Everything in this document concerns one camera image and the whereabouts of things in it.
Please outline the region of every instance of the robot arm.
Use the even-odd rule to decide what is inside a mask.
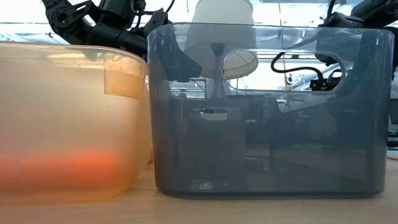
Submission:
[[[136,16],[144,12],[145,0],[101,0],[99,6],[89,0],[76,5],[67,0],[43,0],[45,14],[52,30],[70,44],[100,45],[122,49],[146,57],[148,33],[169,23],[160,9],[152,14],[146,26],[127,30]],[[95,25],[85,16],[90,16]]]
[[[323,27],[382,29],[398,20],[398,0],[364,0],[355,6],[350,16],[334,12]]]

